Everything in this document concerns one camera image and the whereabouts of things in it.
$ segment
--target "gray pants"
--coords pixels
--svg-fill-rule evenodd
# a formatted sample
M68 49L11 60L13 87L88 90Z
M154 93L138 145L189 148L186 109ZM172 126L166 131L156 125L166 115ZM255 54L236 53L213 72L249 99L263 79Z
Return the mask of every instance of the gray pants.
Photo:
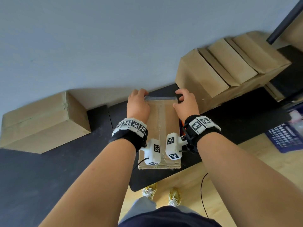
M187 208L186 206L177 206L177 209L184 213L195 213L198 214L197 212L191 210L190 208ZM138 200L136 200L131 207L131 209L125 214L125 216L121 219L120 223L127 220L128 218L131 218L133 216L136 216L141 213L147 213L151 211L156 210L156 203L149 200L147 197L141 197Z

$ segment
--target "black pole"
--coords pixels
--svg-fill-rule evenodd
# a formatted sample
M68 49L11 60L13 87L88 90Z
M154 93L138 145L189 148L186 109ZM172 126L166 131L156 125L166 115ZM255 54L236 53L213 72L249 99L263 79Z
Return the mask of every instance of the black pole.
M289 14L284 18L284 20L278 25L278 27L270 34L267 38L269 44L273 44L275 40L286 30L286 28L293 22L294 19L302 12L303 10L303 0L293 7Z

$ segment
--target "black table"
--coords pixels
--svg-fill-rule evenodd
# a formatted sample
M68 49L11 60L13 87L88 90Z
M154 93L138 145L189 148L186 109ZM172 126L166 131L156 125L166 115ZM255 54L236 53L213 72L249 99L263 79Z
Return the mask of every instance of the black table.
M107 106L87 112L92 133L43 154L0 149L0 226L35 227L107 145Z
M177 96L176 84L150 92L149 96ZM112 126L126 118L127 101L109 107ZM238 98L232 99L221 106L203 113L214 120L222 128L222 134L235 144L247 141L267 130L290 120L289 114L264 89L258 88ZM138 163L138 153L134 166ZM167 178L190 166L201 162L198 154L184 152L181 169L134 169L129 182L132 191Z

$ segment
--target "shoelace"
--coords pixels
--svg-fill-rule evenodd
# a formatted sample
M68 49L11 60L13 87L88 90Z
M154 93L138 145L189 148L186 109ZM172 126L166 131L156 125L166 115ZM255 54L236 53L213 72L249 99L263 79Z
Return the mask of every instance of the shoelace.
M154 189L148 187L147 190L145 190L145 189L142 190L142 195L147 196L150 199L153 199L153 192L154 192Z
M178 200L173 197L170 201L169 201L169 205L173 206L173 207L177 207L179 205Z

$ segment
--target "yellow sneaker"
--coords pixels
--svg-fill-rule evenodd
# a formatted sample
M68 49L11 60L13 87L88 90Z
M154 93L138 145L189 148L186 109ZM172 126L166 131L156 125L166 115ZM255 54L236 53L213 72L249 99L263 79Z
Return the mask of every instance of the yellow sneaker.
M144 189L142 189L142 196L145 196L152 201L152 199L154 198L154 194L157 191L157 187L158 183L154 183L148 187L145 187Z
M177 207L181 204L181 195L177 188L169 192L169 206Z

